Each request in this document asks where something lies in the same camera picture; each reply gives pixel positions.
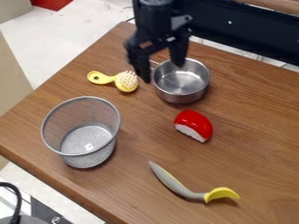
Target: wire mesh bowl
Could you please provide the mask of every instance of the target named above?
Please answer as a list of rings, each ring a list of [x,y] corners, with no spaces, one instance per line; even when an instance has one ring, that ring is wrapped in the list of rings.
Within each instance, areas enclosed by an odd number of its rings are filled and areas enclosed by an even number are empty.
[[[41,136],[68,165],[90,168],[112,154],[120,126],[120,113],[112,103],[82,96],[52,109],[42,123]]]

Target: yellow toy brush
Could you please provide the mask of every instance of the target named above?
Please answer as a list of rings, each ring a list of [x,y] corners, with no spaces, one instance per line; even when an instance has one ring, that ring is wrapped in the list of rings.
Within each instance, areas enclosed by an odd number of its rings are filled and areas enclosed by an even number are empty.
[[[182,185],[177,179],[175,179],[170,173],[168,173],[161,166],[149,161],[150,169],[156,174],[156,176],[169,187],[173,192],[191,200],[203,200],[205,203],[211,200],[221,198],[239,199],[240,196],[233,190],[227,187],[217,187],[210,192],[192,192]]]
[[[87,75],[87,79],[98,85],[105,85],[114,82],[122,92],[133,92],[138,87],[138,79],[134,72],[124,71],[114,76],[92,71]]]

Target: red object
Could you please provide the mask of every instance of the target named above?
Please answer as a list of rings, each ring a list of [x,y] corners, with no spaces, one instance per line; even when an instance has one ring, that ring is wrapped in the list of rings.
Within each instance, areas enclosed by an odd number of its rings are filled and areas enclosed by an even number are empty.
[[[72,0],[31,0],[33,5],[52,11],[59,11],[70,2],[72,2]]]
[[[179,113],[174,123],[182,124],[196,130],[205,139],[212,137],[211,122],[205,116],[193,110],[187,109]]]

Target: brown table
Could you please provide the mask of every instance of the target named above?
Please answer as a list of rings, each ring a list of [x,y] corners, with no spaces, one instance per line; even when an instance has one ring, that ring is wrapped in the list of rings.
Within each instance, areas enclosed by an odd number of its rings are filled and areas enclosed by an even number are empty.
[[[140,81],[133,94],[86,80],[91,70],[130,69],[121,23],[0,119],[0,153],[108,223],[297,223],[299,220],[299,75],[209,46],[191,43],[189,57],[212,71],[206,97],[192,105],[160,100]],[[168,58],[166,51],[153,57]],[[48,150],[39,136],[51,108],[94,95],[122,114],[114,155],[101,167],[76,170]],[[201,144],[174,129],[182,109],[196,109],[214,125]],[[158,162],[187,187],[207,192],[228,186],[241,200],[207,205],[179,198],[150,171]]]
[[[245,4],[253,4],[275,11],[299,15],[299,0],[236,0]]]

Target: stainless steel bowl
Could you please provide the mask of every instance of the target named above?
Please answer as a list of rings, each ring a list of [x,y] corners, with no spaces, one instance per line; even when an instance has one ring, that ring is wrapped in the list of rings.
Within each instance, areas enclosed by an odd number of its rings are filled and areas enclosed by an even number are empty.
[[[182,67],[166,60],[156,67],[152,80],[163,100],[189,103],[199,100],[208,88],[210,71],[195,59],[186,59]]]

